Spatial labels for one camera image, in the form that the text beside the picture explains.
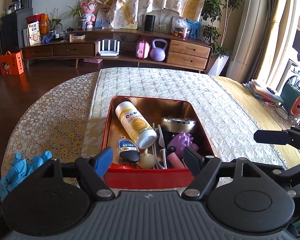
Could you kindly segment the pink tube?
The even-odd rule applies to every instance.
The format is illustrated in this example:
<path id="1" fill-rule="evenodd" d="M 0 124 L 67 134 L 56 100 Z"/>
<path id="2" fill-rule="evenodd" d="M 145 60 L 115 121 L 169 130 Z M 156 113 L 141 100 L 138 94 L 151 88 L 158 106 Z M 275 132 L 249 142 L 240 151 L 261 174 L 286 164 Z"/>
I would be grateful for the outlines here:
<path id="1" fill-rule="evenodd" d="M 179 157 L 174 152 L 170 153 L 167 156 L 167 159 L 173 168 L 177 168 L 177 169 L 185 168 L 183 162 L 179 159 Z"/>

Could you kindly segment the purple spiky toy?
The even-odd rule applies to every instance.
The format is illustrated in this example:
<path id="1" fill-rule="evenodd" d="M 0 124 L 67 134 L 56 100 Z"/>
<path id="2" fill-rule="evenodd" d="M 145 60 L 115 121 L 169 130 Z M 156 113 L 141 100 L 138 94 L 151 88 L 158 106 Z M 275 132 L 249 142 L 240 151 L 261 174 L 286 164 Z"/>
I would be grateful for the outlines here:
<path id="1" fill-rule="evenodd" d="M 193 150 L 199 150 L 198 145 L 193 142 L 193 137 L 189 133 L 179 133 L 173 137 L 167 146 L 169 153 L 175 153 L 180 159 L 183 158 L 185 147 L 190 147 Z"/>

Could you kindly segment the black white small bottle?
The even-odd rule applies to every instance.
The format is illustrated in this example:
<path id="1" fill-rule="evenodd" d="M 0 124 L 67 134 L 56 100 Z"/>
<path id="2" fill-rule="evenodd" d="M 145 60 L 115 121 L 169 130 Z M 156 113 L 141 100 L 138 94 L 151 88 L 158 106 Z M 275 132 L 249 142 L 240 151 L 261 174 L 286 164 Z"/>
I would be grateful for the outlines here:
<path id="1" fill-rule="evenodd" d="M 124 162 L 136 164 L 140 159 L 140 151 L 137 146 L 124 136 L 119 137 L 117 141 L 117 151 Z"/>

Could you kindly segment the white sunglasses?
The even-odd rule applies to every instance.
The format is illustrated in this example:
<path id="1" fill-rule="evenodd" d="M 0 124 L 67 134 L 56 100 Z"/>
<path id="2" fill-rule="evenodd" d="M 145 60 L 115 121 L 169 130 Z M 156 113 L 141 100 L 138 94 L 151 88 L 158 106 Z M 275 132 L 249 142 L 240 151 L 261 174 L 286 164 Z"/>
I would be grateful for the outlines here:
<path id="1" fill-rule="evenodd" d="M 152 124 L 152 128 L 157 133 L 155 143 L 152 145 L 152 152 L 155 157 L 156 167 L 158 169 L 168 169 L 166 159 L 166 146 L 164 142 L 164 136 L 160 125 Z"/>

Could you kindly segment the beige garlic shaped toy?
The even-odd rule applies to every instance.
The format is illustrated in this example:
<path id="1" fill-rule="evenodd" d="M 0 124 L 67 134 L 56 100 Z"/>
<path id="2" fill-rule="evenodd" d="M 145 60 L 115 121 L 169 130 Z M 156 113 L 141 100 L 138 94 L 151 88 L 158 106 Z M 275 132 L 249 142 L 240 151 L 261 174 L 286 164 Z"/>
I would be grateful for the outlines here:
<path id="1" fill-rule="evenodd" d="M 146 148 L 143 152 L 143 154 L 140 155 L 138 165 L 142 169 L 152 169 L 156 164 L 155 157 L 153 154 L 150 154 L 148 152 L 148 149 Z"/>

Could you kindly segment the gold round tin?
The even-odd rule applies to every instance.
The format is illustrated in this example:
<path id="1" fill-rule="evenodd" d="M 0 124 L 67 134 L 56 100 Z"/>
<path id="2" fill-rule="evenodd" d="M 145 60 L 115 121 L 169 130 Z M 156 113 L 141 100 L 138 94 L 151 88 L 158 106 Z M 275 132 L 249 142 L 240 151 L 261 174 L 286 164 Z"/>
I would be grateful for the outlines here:
<path id="1" fill-rule="evenodd" d="M 197 124 L 196 120 L 190 118 L 176 118 L 172 116 L 163 117 L 160 126 L 171 133 L 191 133 Z"/>

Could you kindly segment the white yellow bottle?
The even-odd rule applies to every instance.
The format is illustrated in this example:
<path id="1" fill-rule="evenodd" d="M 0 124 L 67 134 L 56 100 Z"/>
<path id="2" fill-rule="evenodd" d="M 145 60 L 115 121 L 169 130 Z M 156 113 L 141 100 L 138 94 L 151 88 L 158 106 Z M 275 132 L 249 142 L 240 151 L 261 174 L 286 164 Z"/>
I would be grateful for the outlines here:
<path id="1" fill-rule="evenodd" d="M 115 108 L 115 114 L 139 149 L 144 150 L 155 143 L 156 132 L 130 101 L 120 103 Z"/>

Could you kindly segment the red metal tin box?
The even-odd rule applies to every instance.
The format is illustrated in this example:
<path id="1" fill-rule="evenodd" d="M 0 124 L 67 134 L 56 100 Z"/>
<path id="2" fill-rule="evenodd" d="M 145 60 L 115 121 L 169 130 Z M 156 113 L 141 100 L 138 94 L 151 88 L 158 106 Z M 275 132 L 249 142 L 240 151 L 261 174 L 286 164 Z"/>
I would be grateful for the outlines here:
<path id="1" fill-rule="evenodd" d="M 193 175 L 183 165 L 185 146 L 213 155 L 206 133 L 187 101 L 115 96 L 111 99 L 102 147 L 113 149 L 104 175 L 117 189 L 187 187 Z"/>

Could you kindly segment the red paper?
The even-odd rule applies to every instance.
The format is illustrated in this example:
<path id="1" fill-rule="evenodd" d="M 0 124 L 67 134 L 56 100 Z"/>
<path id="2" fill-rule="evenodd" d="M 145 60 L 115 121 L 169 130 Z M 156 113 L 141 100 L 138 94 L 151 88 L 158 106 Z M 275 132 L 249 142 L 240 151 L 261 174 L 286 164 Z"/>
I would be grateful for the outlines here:
<path id="1" fill-rule="evenodd" d="M 116 164 L 116 163 L 111 163 L 110 169 L 115 169 L 115 170 L 135 170 L 136 166 L 134 164 Z"/>

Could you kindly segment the yellow table runner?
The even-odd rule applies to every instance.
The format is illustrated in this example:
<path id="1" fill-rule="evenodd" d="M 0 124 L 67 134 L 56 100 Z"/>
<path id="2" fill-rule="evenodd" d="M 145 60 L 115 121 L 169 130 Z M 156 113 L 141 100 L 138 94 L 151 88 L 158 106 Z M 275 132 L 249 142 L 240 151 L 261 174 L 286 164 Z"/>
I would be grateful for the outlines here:
<path id="1" fill-rule="evenodd" d="M 243 106 L 260 128 L 278 131 L 283 129 L 241 83 L 222 76 L 213 76 L 213 79 Z M 300 164 L 300 150 L 290 145 L 275 145 L 274 147 L 280 152 L 288 167 Z"/>

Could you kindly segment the round coaster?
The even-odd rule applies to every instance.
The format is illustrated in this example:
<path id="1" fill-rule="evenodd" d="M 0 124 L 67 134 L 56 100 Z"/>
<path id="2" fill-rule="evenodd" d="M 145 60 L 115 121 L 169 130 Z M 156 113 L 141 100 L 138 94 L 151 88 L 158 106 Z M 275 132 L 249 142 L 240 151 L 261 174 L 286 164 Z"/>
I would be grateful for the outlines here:
<path id="1" fill-rule="evenodd" d="M 284 120 L 288 120 L 288 114 L 284 109 L 277 107 L 276 112 L 279 116 L 281 116 L 281 118 L 283 118 Z"/>

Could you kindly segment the orange gift bag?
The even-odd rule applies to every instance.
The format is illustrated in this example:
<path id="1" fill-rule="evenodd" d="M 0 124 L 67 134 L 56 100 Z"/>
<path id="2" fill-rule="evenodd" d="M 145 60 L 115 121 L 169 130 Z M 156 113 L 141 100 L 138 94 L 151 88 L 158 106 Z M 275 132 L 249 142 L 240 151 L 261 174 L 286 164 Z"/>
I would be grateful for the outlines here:
<path id="1" fill-rule="evenodd" d="M 10 53 L 0 56 L 0 71 L 2 75 L 20 75 L 24 72 L 21 53 Z"/>

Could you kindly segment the black speaker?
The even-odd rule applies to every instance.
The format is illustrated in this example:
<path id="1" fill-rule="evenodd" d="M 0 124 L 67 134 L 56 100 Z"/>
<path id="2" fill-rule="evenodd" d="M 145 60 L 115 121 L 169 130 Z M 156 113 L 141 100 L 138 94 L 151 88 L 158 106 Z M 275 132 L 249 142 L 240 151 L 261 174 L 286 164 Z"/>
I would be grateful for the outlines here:
<path id="1" fill-rule="evenodd" d="M 146 15 L 144 23 L 144 31 L 152 32 L 154 30 L 155 15 Z"/>

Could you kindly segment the pink plush doll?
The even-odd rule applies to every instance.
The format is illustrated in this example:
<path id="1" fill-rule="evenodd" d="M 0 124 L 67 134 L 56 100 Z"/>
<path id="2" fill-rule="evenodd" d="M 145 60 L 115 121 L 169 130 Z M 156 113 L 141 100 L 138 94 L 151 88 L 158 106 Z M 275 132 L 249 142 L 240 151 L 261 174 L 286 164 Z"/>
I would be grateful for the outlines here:
<path id="1" fill-rule="evenodd" d="M 96 21 L 96 16 L 94 14 L 97 9 L 96 0 L 87 0 L 81 3 L 81 9 L 83 14 L 83 19 L 85 19 L 86 28 L 92 29 L 93 23 Z"/>

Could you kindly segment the black cabinet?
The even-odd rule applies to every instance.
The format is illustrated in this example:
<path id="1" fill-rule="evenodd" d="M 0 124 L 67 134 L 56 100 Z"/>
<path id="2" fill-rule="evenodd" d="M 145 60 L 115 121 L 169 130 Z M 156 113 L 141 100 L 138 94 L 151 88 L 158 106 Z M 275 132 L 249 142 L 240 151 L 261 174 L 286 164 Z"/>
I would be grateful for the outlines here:
<path id="1" fill-rule="evenodd" d="M 0 19 L 1 53 L 18 52 L 24 45 L 23 30 L 27 29 L 27 18 L 33 14 L 33 9 L 23 9 L 5 15 Z"/>

